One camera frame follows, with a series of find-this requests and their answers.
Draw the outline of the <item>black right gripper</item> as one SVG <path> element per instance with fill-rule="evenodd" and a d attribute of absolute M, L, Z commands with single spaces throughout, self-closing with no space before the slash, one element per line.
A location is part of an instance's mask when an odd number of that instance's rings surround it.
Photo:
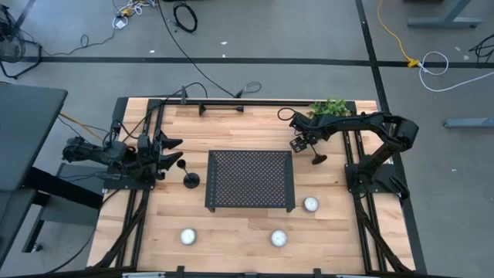
<path fill-rule="evenodd" d="M 328 131 L 323 127 L 323 121 L 328 116 L 326 114 L 316 115 L 309 118 L 301 113 L 294 113 L 289 119 L 289 126 L 295 131 L 295 135 L 306 134 L 306 140 L 298 136 L 290 141 L 289 145 L 295 153 L 299 153 L 307 148 L 307 144 L 313 147 L 320 140 L 320 136 L 327 136 Z"/>

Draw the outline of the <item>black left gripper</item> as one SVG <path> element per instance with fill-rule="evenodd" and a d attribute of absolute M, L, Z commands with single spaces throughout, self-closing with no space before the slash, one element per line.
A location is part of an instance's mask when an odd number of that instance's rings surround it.
<path fill-rule="evenodd" d="M 158 145 L 163 151 L 171 150 L 182 144 L 182 139 L 173 139 L 167 137 L 163 131 L 158 134 Z M 172 154 L 161 154 L 161 151 L 155 146 L 155 143 L 146 134 L 141 134 L 137 138 L 136 162 L 138 169 L 134 171 L 134 177 L 137 180 L 163 179 L 163 173 L 160 170 L 168 171 L 181 157 L 181 151 Z"/>

